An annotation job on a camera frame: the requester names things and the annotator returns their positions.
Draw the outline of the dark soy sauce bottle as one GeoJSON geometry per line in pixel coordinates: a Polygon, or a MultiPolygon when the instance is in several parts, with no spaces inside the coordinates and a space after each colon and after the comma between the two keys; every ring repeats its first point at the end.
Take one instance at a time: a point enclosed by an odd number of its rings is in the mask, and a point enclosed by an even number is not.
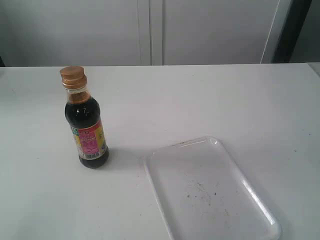
{"type": "Polygon", "coordinates": [[[81,66],[68,66],[59,71],[67,102],[64,115],[70,125],[80,162],[97,169],[109,158],[99,103],[87,89],[87,76],[81,66]]]}

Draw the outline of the white plastic tray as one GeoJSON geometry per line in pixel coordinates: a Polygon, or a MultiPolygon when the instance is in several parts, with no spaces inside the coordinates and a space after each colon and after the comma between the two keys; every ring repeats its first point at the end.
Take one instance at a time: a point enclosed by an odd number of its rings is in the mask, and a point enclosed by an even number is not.
{"type": "Polygon", "coordinates": [[[221,142],[159,148],[144,163],[172,240],[277,240],[281,227],[221,142]]]}

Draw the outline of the grey cabinet doors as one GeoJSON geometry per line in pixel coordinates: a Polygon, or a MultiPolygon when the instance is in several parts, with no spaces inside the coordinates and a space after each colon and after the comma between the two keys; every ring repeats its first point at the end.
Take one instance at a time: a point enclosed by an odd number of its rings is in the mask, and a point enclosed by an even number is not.
{"type": "Polygon", "coordinates": [[[7,67],[270,63],[289,0],[3,0],[7,67]]]}

